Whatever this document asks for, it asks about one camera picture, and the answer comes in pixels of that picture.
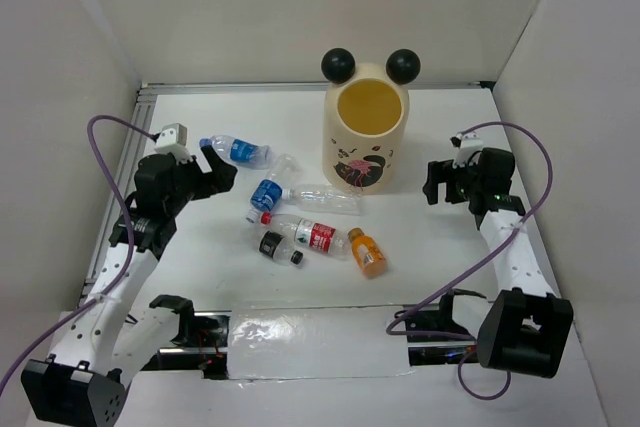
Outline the crushed blue label bottle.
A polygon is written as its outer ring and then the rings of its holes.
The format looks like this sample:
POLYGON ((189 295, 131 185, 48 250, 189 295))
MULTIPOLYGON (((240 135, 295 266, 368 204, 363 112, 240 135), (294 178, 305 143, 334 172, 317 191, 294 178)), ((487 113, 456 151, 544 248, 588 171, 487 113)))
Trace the crushed blue label bottle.
POLYGON ((263 213, 272 212, 284 191, 296 183, 300 174, 301 167, 293 156, 280 155, 255 188, 246 220, 257 223, 263 213))

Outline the black cap small bottle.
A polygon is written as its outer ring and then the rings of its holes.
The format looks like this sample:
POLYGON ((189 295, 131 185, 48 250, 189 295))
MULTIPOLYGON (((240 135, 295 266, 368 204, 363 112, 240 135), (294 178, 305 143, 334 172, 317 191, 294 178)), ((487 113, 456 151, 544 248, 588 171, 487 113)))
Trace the black cap small bottle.
POLYGON ((283 235, 265 231, 259 237, 258 251, 274 262, 299 267, 304 259, 304 254, 283 235))

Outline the clear plastic bottle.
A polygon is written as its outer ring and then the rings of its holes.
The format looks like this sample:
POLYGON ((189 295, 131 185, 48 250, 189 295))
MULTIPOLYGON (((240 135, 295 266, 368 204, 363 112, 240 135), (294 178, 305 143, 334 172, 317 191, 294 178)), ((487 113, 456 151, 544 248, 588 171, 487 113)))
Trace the clear plastic bottle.
POLYGON ((330 185, 299 184, 282 191, 282 200, 311 213, 359 216, 360 197, 330 185))

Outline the red label bottle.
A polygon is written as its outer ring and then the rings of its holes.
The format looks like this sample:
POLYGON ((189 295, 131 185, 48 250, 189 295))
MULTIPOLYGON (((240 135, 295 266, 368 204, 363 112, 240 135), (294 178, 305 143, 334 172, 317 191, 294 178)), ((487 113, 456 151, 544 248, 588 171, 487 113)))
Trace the red label bottle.
POLYGON ((263 213, 260 224, 283 235, 296 245, 336 258, 345 257, 350 249, 348 236, 329 225, 293 214, 263 213))

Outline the orange juice bottle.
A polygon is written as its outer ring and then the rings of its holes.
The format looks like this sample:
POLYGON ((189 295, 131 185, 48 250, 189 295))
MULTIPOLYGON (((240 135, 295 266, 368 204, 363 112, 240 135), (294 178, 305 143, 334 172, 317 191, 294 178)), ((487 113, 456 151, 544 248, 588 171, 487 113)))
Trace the orange juice bottle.
POLYGON ((361 270, 368 278, 378 277, 387 270, 388 263, 378 244, 360 228, 348 232, 352 254, 361 270))

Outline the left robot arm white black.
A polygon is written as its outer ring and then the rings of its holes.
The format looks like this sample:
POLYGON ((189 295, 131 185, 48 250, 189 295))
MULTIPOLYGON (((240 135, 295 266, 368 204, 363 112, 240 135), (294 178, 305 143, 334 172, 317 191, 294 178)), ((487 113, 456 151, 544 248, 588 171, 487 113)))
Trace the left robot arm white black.
POLYGON ((134 191, 113 227, 101 272, 77 317, 43 360, 30 360, 21 383, 37 419, 64 426, 112 426, 134 377, 168 343, 189 344, 197 321, 191 300, 161 294, 128 323, 131 308, 177 231, 176 218, 194 200, 233 188, 236 167, 208 145, 210 171, 171 148, 143 157, 134 191))

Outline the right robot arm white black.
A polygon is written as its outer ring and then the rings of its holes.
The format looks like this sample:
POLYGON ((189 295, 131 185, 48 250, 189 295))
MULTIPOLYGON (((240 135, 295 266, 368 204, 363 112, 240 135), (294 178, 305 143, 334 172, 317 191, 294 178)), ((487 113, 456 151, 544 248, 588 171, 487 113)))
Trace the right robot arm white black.
POLYGON ((458 291, 446 295, 436 326, 448 339, 466 331, 475 338, 479 363, 489 369, 552 378, 573 322, 571 303, 546 281, 523 223, 525 208, 511 194, 515 158, 509 151, 462 149, 452 160, 432 161, 423 192, 429 204, 445 191, 465 203, 489 250, 498 295, 489 301, 458 291))

